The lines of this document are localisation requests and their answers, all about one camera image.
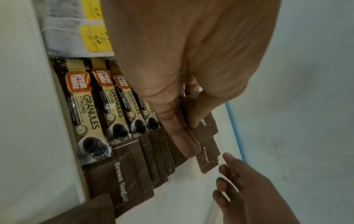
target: hand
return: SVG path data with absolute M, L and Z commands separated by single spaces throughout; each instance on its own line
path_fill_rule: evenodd
M 224 224 L 299 224 L 290 207 L 273 184 L 262 174 L 232 155 L 223 155 L 227 165 L 219 172 L 225 179 L 216 180 L 213 198 L 223 212 Z
M 156 111 L 178 149 L 200 151 L 189 132 L 239 96 L 271 39 L 280 0 L 102 0 L 115 57 L 128 83 Z M 178 97 L 203 92 L 183 118 Z

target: blue edge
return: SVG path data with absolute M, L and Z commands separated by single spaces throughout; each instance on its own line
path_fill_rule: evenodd
M 232 126 L 232 129 L 233 129 L 233 133 L 235 134 L 235 138 L 236 138 L 236 141 L 237 141 L 237 145 L 239 146 L 239 149 L 240 149 L 240 153 L 241 153 L 242 160 L 243 160 L 245 163 L 248 163 L 248 162 L 247 162 L 246 155 L 245 155 L 244 150 L 243 150 L 243 146 L 242 146 L 242 143 L 241 143 L 241 138 L 240 138 L 239 132 L 237 131 L 237 127 L 236 127 L 236 123 L 235 123 L 235 118 L 233 117 L 230 104 L 229 104 L 229 102 L 227 102 L 227 103 L 225 103 L 225 105 L 226 105 L 226 110 L 228 111 L 228 114 L 229 114 L 231 126 Z

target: white wall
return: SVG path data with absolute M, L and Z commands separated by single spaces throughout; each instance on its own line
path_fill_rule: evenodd
M 303 223 L 354 223 L 354 1 L 284 0 L 231 101 L 246 157 Z

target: orange logo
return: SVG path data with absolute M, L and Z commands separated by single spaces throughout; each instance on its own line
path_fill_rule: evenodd
M 117 82 L 119 88 L 121 89 L 130 89 L 128 83 L 125 81 L 124 76 L 122 75 L 115 75 L 114 76 L 115 81 Z
M 69 72 L 65 79 L 70 92 L 91 92 L 90 76 L 87 72 Z
M 101 87 L 113 87 L 111 73 L 106 69 L 93 69 L 93 74 Z

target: white tea bag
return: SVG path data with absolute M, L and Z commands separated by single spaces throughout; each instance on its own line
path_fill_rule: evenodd
M 45 8 L 49 16 L 103 20 L 99 0 L 45 0 Z
M 104 22 L 44 17 L 42 35 L 51 57 L 96 58 L 113 56 Z

